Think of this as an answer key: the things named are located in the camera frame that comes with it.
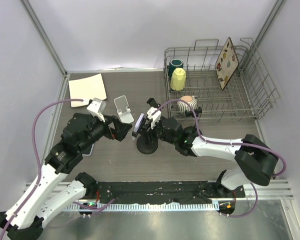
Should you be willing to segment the lilac-case phone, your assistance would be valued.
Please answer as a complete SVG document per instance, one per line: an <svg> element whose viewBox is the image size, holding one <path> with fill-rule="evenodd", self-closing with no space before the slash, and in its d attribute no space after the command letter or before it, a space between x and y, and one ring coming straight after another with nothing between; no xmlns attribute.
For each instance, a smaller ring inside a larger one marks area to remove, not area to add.
<svg viewBox="0 0 300 240"><path fill-rule="evenodd" d="M87 149L82 152L83 156L91 156L93 152L94 144L90 145Z"/></svg>
<svg viewBox="0 0 300 240"><path fill-rule="evenodd" d="M136 140L136 138L138 137L138 135L140 134L142 127L144 126L146 122L146 117L144 113L141 113L135 126L134 126L134 131L132 132L132 139Z"/></svg>

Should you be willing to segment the black round-base phone stand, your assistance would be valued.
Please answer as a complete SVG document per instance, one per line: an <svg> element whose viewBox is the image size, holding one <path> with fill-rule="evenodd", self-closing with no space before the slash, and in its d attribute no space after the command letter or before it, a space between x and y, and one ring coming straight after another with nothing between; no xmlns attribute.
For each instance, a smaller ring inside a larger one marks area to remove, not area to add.
<svg viewBox="0 0 300 240"><path fill-rule="evenodd" d="M161 106L160 103L157 103L154 98L152 98L152 97L149 98L146 103L149 104L150 107L157 108L158 110L160 110L162 112L163 107Z"/></svg>

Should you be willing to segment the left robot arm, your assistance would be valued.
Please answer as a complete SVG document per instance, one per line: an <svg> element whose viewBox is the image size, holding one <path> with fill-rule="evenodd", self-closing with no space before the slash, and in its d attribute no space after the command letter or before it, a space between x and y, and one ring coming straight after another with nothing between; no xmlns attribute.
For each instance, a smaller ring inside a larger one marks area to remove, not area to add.
<svg viewBox="0 0 300 240"><path fill-rule="evenodd" d="M47 199L83 159L82 154L100 138L122 141L132 128L116 116L104 120L89 114L76 113L63 129L61 140L51 148L38 176L19 201L0 212L0 228L10 239L36 240L59 212L77 199L92 199L97 181L89 174L79 173L66 189Z"/></svg>

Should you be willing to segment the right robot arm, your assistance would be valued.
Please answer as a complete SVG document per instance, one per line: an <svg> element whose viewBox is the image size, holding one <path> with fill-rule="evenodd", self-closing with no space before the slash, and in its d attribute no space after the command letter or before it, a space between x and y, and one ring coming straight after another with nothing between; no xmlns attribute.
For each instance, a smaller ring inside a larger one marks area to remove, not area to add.
<svg viewBox="0 0 300 240"><path fill-rule="evenodd" d="M278 157L252 134L234 140L204 138L195 126L183 128L173 117L162 117L151 124L151 130L186 157L210 156L236 163L235 168L222 171L217 178L215 190L220 197L228 197L237 187L248 183L268 186L274 176Z"/></svg>

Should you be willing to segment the white folding phone stand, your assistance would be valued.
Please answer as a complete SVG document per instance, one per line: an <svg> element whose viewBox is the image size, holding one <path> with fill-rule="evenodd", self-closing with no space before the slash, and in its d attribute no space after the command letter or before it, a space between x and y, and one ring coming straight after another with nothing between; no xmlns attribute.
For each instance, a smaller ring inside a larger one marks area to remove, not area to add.
<svg viewBox="0 0 300 240"><path fill-rule="evenodd" d="M118 117L122 123L131 124L134 122L129 103L125 95L115 98L114 104L117 109Z"/></svg>

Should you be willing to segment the striped white ceramic bowl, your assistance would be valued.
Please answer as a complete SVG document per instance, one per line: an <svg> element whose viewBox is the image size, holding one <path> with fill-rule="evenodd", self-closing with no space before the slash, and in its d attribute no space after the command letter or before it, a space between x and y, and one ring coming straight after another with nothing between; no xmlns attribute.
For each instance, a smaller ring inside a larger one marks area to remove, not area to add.
<svg viewBox="0 0 300 240"><path fill-rule="evenodd" d="M184 114L185 111L191 111L191 108L195 110L198 106L198 101L195 96L186 95L179 99L179 101L177 102L177 106L178 106L178 110L182 114Z"/></svg>

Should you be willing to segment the yellow faceted cup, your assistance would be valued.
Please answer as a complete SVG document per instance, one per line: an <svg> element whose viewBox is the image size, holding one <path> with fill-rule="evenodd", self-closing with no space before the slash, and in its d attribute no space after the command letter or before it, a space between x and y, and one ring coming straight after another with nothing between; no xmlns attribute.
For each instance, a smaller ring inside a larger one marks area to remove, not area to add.
<svg viewBox="0 0 300 240"><path fill-rule="evenodd" d="M176 68L171 76L170 87L174 91L181 91L185 87L186 72L183 68Z"/></svg>

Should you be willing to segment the white square plate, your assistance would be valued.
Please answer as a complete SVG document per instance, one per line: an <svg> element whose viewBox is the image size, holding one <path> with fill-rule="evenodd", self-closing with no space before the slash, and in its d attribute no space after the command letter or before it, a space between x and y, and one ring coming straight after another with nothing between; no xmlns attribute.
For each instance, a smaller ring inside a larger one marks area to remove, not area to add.
<svg viewBox="0 0 300 240"><path fill-rule="evenodd" d="M107 94L102 78L102 74L70 80L68 82L69 95L71 99L94 99L106 100Z"/></svg>

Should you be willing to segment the dark green mug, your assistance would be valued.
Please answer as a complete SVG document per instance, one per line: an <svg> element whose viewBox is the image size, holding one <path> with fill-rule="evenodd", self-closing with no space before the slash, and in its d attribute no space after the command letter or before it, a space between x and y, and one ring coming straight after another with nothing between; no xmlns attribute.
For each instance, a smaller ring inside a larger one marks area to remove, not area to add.
<svg viewBox="0 0 300 240"><path fill-rule="evenodd" d="M183 65L184 65L184 63L180 59L175 58L175 59L170 60L169 69L168 69L169 74L172 74L176 68L183 68Z"/></svg>

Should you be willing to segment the floral square plate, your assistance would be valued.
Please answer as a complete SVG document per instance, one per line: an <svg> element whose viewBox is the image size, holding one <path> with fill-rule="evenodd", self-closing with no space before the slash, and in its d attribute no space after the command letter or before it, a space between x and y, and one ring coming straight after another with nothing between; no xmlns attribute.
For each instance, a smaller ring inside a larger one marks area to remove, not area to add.
<svg viewBox="0 0 300 240"><path fill-rule="evenodd" d="M232 39L228 37L215 63L217 79L223 91L239 66Z"/></svg>

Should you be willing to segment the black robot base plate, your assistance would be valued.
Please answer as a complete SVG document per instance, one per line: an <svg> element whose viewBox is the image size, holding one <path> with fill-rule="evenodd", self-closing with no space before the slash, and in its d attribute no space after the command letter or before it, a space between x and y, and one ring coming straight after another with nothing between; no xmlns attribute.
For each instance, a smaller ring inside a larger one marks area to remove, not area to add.
<svg viewBox="0 0 300 240"><path fill-rule="evenodd" d="M212 199L244 198L243 186L234 191L221 190L213 181L100 181L98 182L99 200L102 204L115 199L116 204L169 203L205 204Z"/></svg>

